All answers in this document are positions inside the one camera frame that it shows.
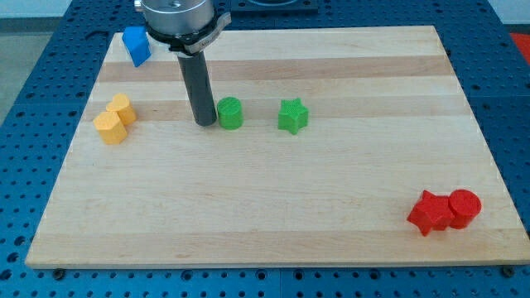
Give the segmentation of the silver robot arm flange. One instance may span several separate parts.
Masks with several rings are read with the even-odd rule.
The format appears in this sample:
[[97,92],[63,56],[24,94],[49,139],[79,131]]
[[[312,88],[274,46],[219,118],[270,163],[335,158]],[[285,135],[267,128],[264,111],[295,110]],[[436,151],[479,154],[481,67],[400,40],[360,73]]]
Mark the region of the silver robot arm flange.
[[193,56],[211,45],[232,19],[218,14],[211,0],[135,0],[148,35],[169,50]]

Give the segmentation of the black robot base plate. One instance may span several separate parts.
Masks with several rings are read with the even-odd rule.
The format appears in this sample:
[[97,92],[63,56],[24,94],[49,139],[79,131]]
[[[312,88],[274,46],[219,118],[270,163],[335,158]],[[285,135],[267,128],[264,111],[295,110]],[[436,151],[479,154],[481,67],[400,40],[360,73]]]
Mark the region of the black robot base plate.
[[319,0],[231,0],[234,13],[318,12]]

